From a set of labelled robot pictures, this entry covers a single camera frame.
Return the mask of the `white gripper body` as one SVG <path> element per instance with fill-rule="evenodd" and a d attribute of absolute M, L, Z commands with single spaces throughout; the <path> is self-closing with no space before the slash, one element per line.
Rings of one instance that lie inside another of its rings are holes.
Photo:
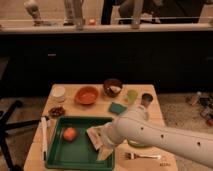
<path fill-rule="evenodd" d="M 113 133 L 113 127 L 110 123 L 93 126 L 93 128 L 97 131 L 100 137 L 101 146 L 105 146 L 107 148 L 115 147 L 115 135 Z"/>

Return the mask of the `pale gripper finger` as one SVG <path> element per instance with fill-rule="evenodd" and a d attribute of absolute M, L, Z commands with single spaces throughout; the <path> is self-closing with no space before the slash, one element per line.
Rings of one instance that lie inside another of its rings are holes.
<path fill-rule="evenodd" d="M 106 160 L 112 154 L 112 152 L 113 152 L 112 149 L 102 146 L 98 151 L 97 160 L 98 161 Z"/>

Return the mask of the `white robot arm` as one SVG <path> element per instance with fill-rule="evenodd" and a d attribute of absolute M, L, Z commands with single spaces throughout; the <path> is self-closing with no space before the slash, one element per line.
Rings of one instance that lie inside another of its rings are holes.
<path fill-rule="evenodd" d="M 171 127 L 148 121 L 148 111 L 134 106 L 113 121 L 87 130 L 95 149 L 105 148 L 105 160 L 124 140 L 132 140 L 163 149 L 178 156 L 213 168 L 213 135 Z"/>

